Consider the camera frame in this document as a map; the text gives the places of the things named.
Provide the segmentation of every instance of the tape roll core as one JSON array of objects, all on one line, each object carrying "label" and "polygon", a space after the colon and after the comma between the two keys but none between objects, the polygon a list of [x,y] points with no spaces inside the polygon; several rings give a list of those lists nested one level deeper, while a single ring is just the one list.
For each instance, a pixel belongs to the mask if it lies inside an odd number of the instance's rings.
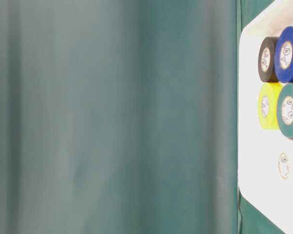
[{"label": "tape roll core", "polygon": [[263,82],[278,82],[274,71],[274,52],[278,42],[276,37],[266,37],[258,54],[258,73]]},{"label": "tape roll core", "polygon": [[277,102],[282,85],[264,83],[258,98],[258,118],[263,129],[279,129],[277,120]]},{"label": "tape roll core", "polygon": [[285,28],[274,54],[275,74],[281,83],[293,82],[293,27]]},{"label": "tape roll core", "polygon": [[277,119],[284,136],[293,139],[293,84],[285,85],[278,98]]}]

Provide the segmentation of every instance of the green fabric backdrop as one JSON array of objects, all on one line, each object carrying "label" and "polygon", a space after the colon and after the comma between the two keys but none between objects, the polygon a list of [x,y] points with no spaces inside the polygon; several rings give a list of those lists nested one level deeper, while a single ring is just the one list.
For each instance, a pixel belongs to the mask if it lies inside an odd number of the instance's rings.
[{"label": "green fabric backdrop", "polygon": [[0,234],[236,233],[235,12],[0,0]]},{"label": "green fabric backdrop", "polygon": [[[237,38],[242,29],[273,0],[237,0]],[[282,234],[283,232],[262,215],[242,196],[239,197],[239,233]]]}]

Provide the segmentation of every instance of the green tape roll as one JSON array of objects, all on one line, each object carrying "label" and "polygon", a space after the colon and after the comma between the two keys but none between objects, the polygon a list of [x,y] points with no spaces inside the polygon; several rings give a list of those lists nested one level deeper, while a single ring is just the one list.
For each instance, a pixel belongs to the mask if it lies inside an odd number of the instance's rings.
[{"label": "green tape roll", "polygon": [[279,94],[277,119],[284,136],[293,139],[293,84],[287,84]]}]

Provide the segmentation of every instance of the printed logo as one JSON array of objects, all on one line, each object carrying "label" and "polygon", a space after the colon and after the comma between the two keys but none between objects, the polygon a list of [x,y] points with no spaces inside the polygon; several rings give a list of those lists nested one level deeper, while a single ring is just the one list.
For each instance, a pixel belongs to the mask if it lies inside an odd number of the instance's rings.
[{"label": "printed logo", "polygon": [[283,122],[286,125],[293,123],[293,98],[291,96],[284,98],[281,108],[281,115]]},{"label": "printed logo", "polygon": [[262,53],[262,70],[266,72],[270,65],[270,50],[266,47]]},{"label": "printed logo", "polygon": [[280,51],[280,65],[282,69],[286,70],[292,61],[293,47],[290,41],[283,43]]},{"label": "printed logo", "polygon": [[263,117],[266,118],[269,112],[269,100],[267,95],[264,95],[262,98],[261,108],[262,108],[262,115]]},{"label": "printed logo", "polygon": [[288,156],[285,153],[280,155],[278,166],[281,178],[288,179],[290,175],[290,162]]}]

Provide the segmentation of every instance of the white tray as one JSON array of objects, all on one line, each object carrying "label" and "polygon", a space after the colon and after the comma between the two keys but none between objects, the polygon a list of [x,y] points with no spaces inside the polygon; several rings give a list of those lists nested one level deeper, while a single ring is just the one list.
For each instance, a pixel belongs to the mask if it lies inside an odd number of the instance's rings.
[{"label": "white tray", "polygon": [[[257,101],[263,82],[257,60],[261,42],[293,26],[293,0],[275,0],[243,30],[239,48],[238,183],[242,196],[287,234],[293,234],[293,140],[280,130],[263,130]],[[286,153],[290,174],[283,179],[279,157]]]}]

